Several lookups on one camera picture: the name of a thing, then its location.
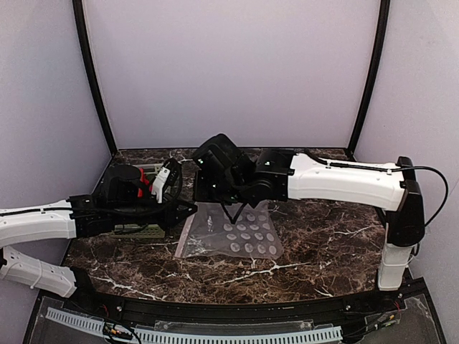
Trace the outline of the clear zip top bag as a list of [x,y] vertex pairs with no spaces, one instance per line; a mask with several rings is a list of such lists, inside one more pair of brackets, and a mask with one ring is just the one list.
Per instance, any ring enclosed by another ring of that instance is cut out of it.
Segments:
[[227,207],[198,203],[197,212],[190,216],[182,229],[174,256],[177,258],[228,257],[276,260],[284,253],[275,226],[270,218],[268,202],[255,208],[240,205]]

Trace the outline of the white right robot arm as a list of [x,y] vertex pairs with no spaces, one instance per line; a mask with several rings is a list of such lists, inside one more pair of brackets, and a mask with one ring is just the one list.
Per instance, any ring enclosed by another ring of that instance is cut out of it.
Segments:
[[268,149],[252,160],[225,134],[205,141],[191,156],[199,170],[193,198],[232,204],[325,199],[373,206],[383,211],[385,241],[377,273],[381,291],[398,290],[412,250],[425,236],[424,200],[416,178],[424,166],[408,157],[394,163],[356,163],[319,158],[309,151]]

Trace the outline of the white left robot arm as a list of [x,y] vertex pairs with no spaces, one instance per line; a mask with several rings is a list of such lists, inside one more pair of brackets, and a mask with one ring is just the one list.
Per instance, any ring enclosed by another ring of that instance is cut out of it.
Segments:
[[180,199],[182,186],[181,164],[173,158],[162,165],[152,181],[142,168],[117,165],[105,171],[91,194],[1,210],[1,278],[64,298],[93,293],[85,270],[43,262],[13,246],[45,239],[96,237],[113,231],[130,234],[150,225],[170,229],[197,212],[195,204]]

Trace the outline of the green perforated plastic basket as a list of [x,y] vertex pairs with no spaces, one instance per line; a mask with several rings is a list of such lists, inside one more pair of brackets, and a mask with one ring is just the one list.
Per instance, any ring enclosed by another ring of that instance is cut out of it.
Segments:
[[[161,163],[138,164],[136,167],[141,171],[141,180],[152,189],[152,183],[161,170]],[[117,225],[115,230],[109,233],[109,237],[116,239],[164,239],[165,231],[157,224],[149,225]]]

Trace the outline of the red chili pepper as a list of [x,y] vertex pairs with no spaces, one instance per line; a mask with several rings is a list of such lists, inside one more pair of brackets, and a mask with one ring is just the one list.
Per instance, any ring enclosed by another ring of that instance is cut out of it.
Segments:
[[151,194],[150,181],[146,178],[146,174],[143,168],[139,168],[140,171],[140,186],[138,187],[138,198],[143,198]]

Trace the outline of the black front table rail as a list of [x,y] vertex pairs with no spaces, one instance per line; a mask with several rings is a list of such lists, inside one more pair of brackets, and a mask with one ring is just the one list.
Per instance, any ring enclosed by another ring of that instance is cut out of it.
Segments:
[[81,290],[64,301],[65,306],[87,314],[102,315],[129,325],[151,325],[157,320],[186,323],[252,324],[312,319],[316,324],[333,323],[356,330],[367,317],[410,308],[428,320],[437,314],[423,278],[408,279],[396,292],[371,290],[340,297],[297,302],[253,305],[210,305],[142,300]]

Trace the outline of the black left frame post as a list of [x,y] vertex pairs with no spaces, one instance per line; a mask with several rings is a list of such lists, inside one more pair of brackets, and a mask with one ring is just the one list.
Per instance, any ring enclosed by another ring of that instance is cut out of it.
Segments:
[[72,0],[72,9],[75,19],[75,26],[77,30],[78,42],[80,45],[80,52],[85,68],[87,82],[90,87],[90,93],[95,106],[95,111],[98,117],[100,127],[103,132],[105,143],[108,147],[111,156],[118,152],[118,147],[115,143],[115,138],[110,127],[108,115],[105,110],[105,105],[100,91],[98,76],[95,70],[93,61],[93,54],[90,47],[90,38],[87,30],[87,23],[85,20],[85,10],[82,0]]

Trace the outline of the black frame post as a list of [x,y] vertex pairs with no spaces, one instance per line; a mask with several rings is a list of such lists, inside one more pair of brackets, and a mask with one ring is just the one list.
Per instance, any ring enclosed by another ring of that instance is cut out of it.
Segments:
[[361,96],[361,102],[354,122],[347,151],[352,155],[355,154],[359,139],[365,124],[366,116],[369,110],[369,105],[372,99],[374,86],[377,80],[379,65],[382,58],[384,48],[384,41],[387,32],[387,25],[389,21],[390,0],[381,0],[379,2],[379,13],[377,18],[377,26],[374,35],[374,43],[372,47],[372,54],[369,61],[369,69],[366,76],[364,89]]
[[100,91],[98,76],[95,70],[93,61],[93,54],[90,47],[90,38],[87,30],[87,23],[85,20],[85,10],[82,0],[72,0],[72,9],[75,19],[75,26],[77,30],[78,42],[80,45],[80,52],[85,68],[87,82],[90,87],[90,93],[95,106],[95,111],[98,117],[100,127],[103,132],[105,143],[108,147],[111,156],[118,152],[118,147],[115,143],[115,138],[110,127],[108,115],[105,110],[105,105]]

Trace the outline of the black right frame post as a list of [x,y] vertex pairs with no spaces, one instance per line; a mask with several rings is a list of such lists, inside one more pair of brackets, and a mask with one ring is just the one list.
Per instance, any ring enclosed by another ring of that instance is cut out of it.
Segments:
[[374,86],[377,80],[379,65],[382,58],[384,48],[384,41],[387,32],[387,25],[389,21],[390,0],[381,0],[379,2],[379,13],[377,18],[377,26],[374,35],[374,43],[372,47],[372,54],[369,61],[369,69],[366,76],[364,89],[361,96],[361,102],[354,122],[347,151],[352,155],[355,154],[359,139],[365,124],[366,116],[369,110],[369,105],[372,99]]

